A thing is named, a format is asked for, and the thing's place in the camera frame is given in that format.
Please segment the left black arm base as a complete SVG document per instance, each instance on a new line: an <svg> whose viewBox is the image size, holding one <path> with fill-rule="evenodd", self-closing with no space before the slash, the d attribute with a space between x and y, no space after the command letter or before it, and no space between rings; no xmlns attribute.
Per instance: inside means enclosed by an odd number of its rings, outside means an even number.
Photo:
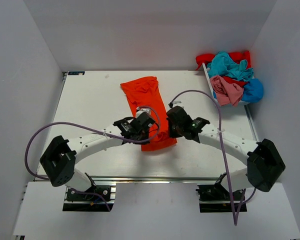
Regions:
<svg viewBox="0 0 300 240"><path fill-rule="evenodd" d="M79 194L66 189L63 212L110 212L115 203L115 185L97 185L93 194Z"/></svg>

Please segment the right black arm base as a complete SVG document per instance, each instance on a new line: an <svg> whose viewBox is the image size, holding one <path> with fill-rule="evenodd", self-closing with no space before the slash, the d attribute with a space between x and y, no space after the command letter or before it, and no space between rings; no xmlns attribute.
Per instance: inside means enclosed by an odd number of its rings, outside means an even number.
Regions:
<svg viewBox="0 0 300 240"><path fill-rule="evenodd" d="M231 213L230 194L220 184L199 184L195 190L200 213Z"/></svg>

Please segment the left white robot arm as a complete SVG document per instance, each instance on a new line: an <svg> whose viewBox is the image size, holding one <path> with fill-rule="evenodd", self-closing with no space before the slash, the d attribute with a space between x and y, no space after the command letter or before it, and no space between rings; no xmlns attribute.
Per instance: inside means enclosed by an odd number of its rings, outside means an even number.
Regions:
<svg viewBox="0 0 300 240"><path fill-rule="evenodd" d="M126 143L148 144L150 128L156 125L149 108L137 110L135 117L125 117L103 129L77 138L65 139L61 135L52 139L40 158L53 187L67 186L84 199L95 196L96 185L92 178L76 168L87 157Z"/></svg>

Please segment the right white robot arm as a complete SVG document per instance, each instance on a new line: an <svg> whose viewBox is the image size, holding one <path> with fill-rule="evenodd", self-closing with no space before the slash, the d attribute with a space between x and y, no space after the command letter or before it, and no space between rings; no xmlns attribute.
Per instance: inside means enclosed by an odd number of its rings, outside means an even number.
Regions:
<svg viewBox="0 0 300 240"><path fill-rule="evenodd" d="M275 144L269 139L255 141L220 131L204 118L192 119L181 106L174 106L166 115L171 138L184 137L214 147L245 165L243 169L221 175L215 182L216 195L223 200L247 188L267 193L286 169Z"/></svg>

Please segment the orange t-shirt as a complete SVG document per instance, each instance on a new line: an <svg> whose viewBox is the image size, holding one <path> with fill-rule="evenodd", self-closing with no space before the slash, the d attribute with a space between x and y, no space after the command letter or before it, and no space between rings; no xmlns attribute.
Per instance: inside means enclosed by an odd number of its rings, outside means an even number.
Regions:
<svg viewBox="0 0 300 240"><path fill-rule="evenodd" d="M133 116L137 113L137 107L148 106L155 110L151 113L151 116L156 121L160 120L159 133L149 144L142 145L141 150L143 152L154 152L176 145L177 140L169 136L166 108L159 91L157 77L142 77L121 83L120 87L126 95Z"/></svg>

